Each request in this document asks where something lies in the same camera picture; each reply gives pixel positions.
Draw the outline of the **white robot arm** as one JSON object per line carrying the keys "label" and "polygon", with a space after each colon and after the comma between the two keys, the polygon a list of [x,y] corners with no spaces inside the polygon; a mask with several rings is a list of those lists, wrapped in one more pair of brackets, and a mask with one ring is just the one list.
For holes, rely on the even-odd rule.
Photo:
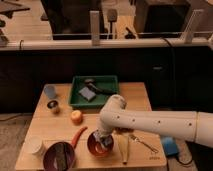
{"label": "white robot arm", "polygon": [[211,113],[127,110],[125,99],[112,95],[99,114],[100,137],[108,137],[117,127],[171,136],[213,148]]}

